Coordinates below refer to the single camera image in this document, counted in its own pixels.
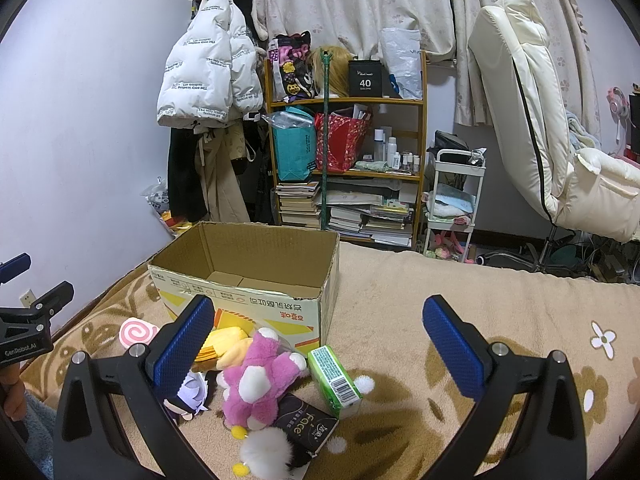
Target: red gift bag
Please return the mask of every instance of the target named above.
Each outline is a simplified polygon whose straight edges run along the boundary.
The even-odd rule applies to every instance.
[[[322,170],[322,143],[324,142],[324,114],[316,114],[316,168]],[[358,151],[371,125],[371,115],[352,119],[342,115],[329,115],[329,145],[327,171],[347,171],[356,163]]]

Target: beige blanket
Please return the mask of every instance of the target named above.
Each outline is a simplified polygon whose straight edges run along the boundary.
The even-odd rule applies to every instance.
[[[640,407],[640,288],[571,280],[391,253],[342,243],[340,293],[328,343],[352,376],[375,388],[360,413],[342,421],[312,461],[305,480],[415,480],[458,430],[471,402],[458,393],[421,322],[422,305],[442,294],[490,340],[522,354],[569,357],[584,410],[589,472],[610,455]],[[73,352],[122,353],[118,328],[127,317],[170,320],[141,266],[23,374],[28,387],[55,405]],[[322,408],[309,380],[296,394]],[[239,442],[224,428],[220,396],[212,410],[181,425],[222,480],[233,479]],[[483,469],[497,462],[522,400],[512,404]],[[118,407],[141,462],[156,468],[130,413]]]

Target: pink and white plush toy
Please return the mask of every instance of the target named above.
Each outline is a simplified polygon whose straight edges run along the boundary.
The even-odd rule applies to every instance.
[[[230,425],[256,431],[276,420],[278,399],[306,370],[302,355],[278,355],[279,347],[278,335],[261,328],[254,334],[242,365],[218,374],[216,381],[224,388],[222,411]]]

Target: human hand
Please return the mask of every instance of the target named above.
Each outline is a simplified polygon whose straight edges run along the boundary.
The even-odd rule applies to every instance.
[[[20,378],[20,363],[15,363],[0,370],[0,384],[6,392],[4,412],[12,421],[21,420],[27,414],[27,399],[24,383]]]

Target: green pole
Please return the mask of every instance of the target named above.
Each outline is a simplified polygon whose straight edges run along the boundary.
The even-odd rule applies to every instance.
[[[326,231],[326,164],[329,151],[329,64],[332,54],[322,53],[322,65],[324,66],[324,124],[322,126],[322,209],[320,213],[320,228]]]

